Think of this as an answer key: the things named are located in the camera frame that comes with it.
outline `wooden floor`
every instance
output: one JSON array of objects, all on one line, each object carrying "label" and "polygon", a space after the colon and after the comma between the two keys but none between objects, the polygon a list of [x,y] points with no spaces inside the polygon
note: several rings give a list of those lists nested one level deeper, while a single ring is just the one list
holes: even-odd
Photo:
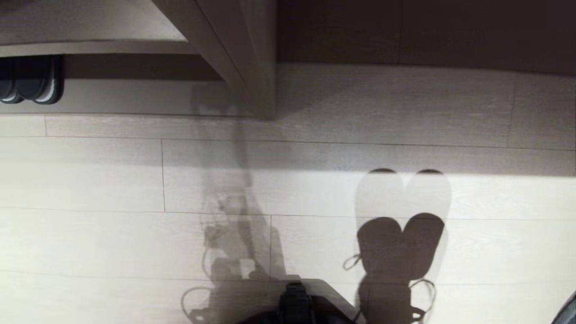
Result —
[{"label": "wooden floor", "polygon": [[359,229],[419,213],[444,224],[437,246],[420,245],[432,227],[412,237],[433,257],[427,323],[552,321],[576,289],[575,78],[278,72],[275,122],[0,115],[0,322],[235,324],[300,278],[381,323],[394,302],[429,308],[426,285],[383,279],[425,252],[384,232],[361,251]]}]

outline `shoe pair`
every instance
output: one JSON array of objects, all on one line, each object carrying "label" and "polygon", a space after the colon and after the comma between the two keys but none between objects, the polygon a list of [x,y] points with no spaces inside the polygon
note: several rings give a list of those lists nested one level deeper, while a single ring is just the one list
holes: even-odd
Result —
[{"label": "shoe pair", "polygon": [[16,104],[32,100],[54,104],[62,97],[62,56],[0,58],[0,100]]}]

